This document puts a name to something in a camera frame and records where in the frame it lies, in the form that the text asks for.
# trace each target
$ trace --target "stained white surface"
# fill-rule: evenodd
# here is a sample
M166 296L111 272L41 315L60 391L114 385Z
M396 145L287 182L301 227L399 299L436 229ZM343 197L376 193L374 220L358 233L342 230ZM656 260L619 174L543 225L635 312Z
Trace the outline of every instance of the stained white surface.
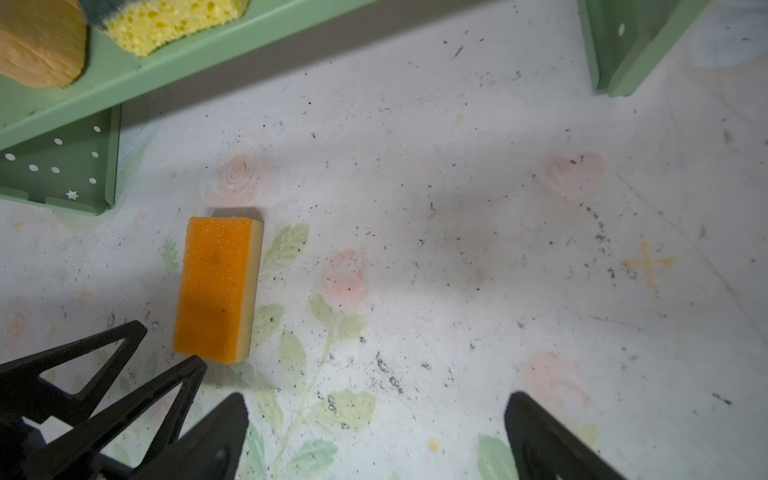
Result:
M265 220L264 252L309 224L257 295L285 308L308 379L325 332L307 300L328 294L326 271L348 273L338 252L356 251L355 271L366 259L367 294L345 306L365 317L365 342L333 346L307 405L365 391L371 422L308 419L283 462L325 439L338 450L320 478L481 478L478 435L506 442L504 408L523 389L571 429L596 425L594 447L628 478L762 478L766 57L699 69L684 39L636 94L611 99L591 91L576 2L413 3L384 0L126 103L118 207L101 217L1 203L2 359L138 319L150 332L125 381L175 364L187 221L245 203ZM553 157L590 152L604 179L583 205L542 180ZM211 196L207 176L238 154L252 191ZM558 182L593 188L590 175ZM674 259L653 265L655 288L622 266L643 241ZM245 392L268 465L300 410L280 338L249 363L279 389L282 430ZM225 392L205 383L201 411ZM135 438L118 438L132 462ZM268 475L290 476L279 470Z

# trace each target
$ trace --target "table surface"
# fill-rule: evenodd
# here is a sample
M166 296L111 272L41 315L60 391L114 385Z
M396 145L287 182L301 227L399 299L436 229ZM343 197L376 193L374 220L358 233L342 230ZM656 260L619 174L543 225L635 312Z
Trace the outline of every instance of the table surface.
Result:
M768 58L707 66L733 5L629 98L591 91L576 2L387 0L130 101L117 208L0 204L0 360L138 319L109 405L182 359L189 218L259 214L250 358L188 420L243 392L240 478L515 478L516 390L628 478L760 478Z

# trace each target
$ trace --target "black plastic part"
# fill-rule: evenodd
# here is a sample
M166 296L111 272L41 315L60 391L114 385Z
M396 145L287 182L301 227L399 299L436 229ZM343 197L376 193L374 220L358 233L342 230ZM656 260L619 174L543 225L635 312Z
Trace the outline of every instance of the black plastic part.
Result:
M520 480L624 480L524 392L509 397L504 422Z
M0 366L0 480L92 480L99 475L107 480L234 479L248 426L241 394L227 397L178 440L207 369L200 357L184 360L91 417L146 332L139 322L130 322ZM45 370L121 339L107 364L75 395L40 378ZM176 399L138 467L101 453L179 384ZM40 423L51 415L74 428L46 445L22 417Z

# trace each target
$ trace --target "sponge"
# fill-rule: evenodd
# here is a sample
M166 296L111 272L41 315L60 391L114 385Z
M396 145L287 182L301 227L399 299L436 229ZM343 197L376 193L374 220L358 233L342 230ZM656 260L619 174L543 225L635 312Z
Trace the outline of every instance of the sponge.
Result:
M80 0L88 24L143 57L155 48L239 18L248 0Z
M176 352L225 365L248 358L263 229L248 218L190 218Z
M31 88L61 88L85 64L77 0L0 0L0 74Z

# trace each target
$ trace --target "flower stem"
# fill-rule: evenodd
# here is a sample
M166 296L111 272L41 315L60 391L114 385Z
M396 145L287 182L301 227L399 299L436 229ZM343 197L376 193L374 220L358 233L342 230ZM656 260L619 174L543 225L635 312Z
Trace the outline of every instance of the flower stem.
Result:
M306 411L306 401L310 396L310 392L315 389L315 384L317 384L317 380L320 378L320 372L323 370L323 367L328 361L328 355L331 353L331 345L333 344L334 340L333 337L333 330L331 330L328 333L328 338L326 339L326 348L323 350L323 356L320 357L321 360L317 367L317 372L315 372L315 377L312 379L312 382L309 385L305 385L304 392L301 395L301 400L299 401L299 411L291 419L290 424L288 424L288 430L286 431L285 436L280 440L280 448L278 449L277 456L275 457L274 461L272 462L272 466L270 467L270 471L272 472L275 471L276 466L279 466L282 463L283 454L285 453L286 447L288 446L288 441L293 436L296 428L302 423L301 420L303 420L304 412ZM281 467L280 470L278 470L277 473L273 475L273 478L279 478L282 470L283 469Z

